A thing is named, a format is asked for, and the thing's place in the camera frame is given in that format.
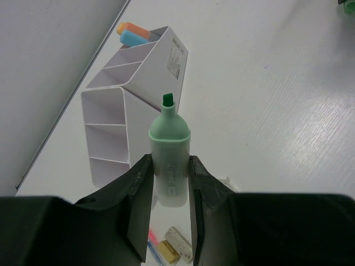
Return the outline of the blue marker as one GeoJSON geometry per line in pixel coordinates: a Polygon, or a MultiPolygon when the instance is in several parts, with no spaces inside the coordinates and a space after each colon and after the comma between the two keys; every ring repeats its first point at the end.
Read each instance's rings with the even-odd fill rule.
{"type": "Polygon", "coordinates": [[[149,43],[150,41],[129,30],[124,30],[120,35],[120,42],[127,47],[135,47],[149,43]]]}

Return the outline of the green marker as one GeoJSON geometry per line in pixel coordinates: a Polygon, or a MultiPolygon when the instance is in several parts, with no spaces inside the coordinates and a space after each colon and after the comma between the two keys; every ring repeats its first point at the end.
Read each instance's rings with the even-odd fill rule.
{"type": "Polygon", "coordinates": [[[188,193],[191,131],[177,113],[172,93],[163,95],[161,113],[148,134],[158,200],[164,207],[182,207],[188,193]]]}

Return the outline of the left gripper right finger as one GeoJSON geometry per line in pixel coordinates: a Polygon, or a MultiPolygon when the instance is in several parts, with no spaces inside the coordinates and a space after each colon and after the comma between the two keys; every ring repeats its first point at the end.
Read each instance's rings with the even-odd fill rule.
{"type": "Polygon", "coordinates": [[[194,265],[353,265],[354,200],[234,192],[189,159],[194,265]]]}

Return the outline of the green marker cap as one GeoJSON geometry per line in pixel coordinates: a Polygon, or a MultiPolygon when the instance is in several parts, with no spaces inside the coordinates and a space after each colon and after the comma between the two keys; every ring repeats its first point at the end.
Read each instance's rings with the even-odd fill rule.
{"type": "Polygon", "coordinates": [[[354,16],[355,0],[338,0],[338,5],[343,7],[345,14],[354,16]]]}

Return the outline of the orange marker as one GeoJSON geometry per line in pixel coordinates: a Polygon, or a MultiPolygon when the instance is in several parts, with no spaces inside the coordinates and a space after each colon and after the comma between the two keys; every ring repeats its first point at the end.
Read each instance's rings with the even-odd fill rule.
{"type": "Polygon", "coordinates": [[[159,35],[130,22],[121,22],[118,25],[116,32],[121,35],[124,30],[128,30],[148,40],[158,40],[160,38],[159,35]]]}

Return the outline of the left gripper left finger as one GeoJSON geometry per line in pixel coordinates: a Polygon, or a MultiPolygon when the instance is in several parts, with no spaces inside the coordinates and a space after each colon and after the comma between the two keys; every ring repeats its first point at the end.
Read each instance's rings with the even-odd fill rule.
{"type": "Polygon", "coordinates": [[[142,264],[153,181],[147,154],[76,203],[54,196],[1,198],[1,264],[142,264]]]}

